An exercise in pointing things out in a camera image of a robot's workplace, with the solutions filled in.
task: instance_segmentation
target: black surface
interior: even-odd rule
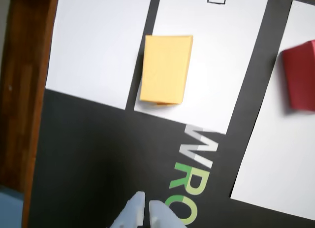
[[[159,0],[152,0],[144,34],[153,30]],[[185,125],[134,112],[141,76],[142,41],[126,111],[46,90],[31,197],[29,227],[109,227],[136,191],[146,201],[185,195],[197,205],[189,228],[313,228],[315,222],[229,198],[252,133],[280,46],[292,0],[268,0],[248,71],[227,135],[203,133],[217,141],[211,170],[179,153],[199,144]],[[204,192],[189,195],[174,169],[184,163],[210,176]],[[188,207],[175,203],[182,218]],[[146,206],[145,225],[149,224]]]

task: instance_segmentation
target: green letter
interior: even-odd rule
[[[186,204],[191,210],[191,215],[188,218],[181,219],[181,221],[184,223],[184,225],[189,225],[189,224],[193,223],[193,221],[197,217],[196,204],[190,198],[182,196],[182,195],[173,195],[173,196],[169,197],[166,200],[165,204],[167,206],[170,206],[174,202],[182,202],[182,203]]]
[[[169,185],[170,189],[180,185],[184,185],[187,193],[191,195],[199,195],[204,191],[210,174],[208,171],[197,169],[195,167],[184,165],[181,163],[176,163],[175,169],[184,171],[187,174],[185,178],[171,181],[171,184]],[[197,188],[194,188],[190,185],[193,175],[201,177],[200,185]]]

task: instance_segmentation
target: white card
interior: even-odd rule
[[[315,6],[294,1],[279,52],[315,39]],[[293,111],[277,58],[231,198],[315,219],[315,113]]]
[[[134,110],[226,133],[267,0],[160,0],[153,35],[193,35],[184,101]]]
[[[125,109],[151,0],[59,0],[46,88]]]

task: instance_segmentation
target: blue floor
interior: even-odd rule
[[[20,228],[22,209],[23,195],[0,186],[0,227]]]

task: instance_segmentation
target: wooden surface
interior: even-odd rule
[[[26,227],[58,0],[11,0],[0,85],[0,184],[25,192]]]

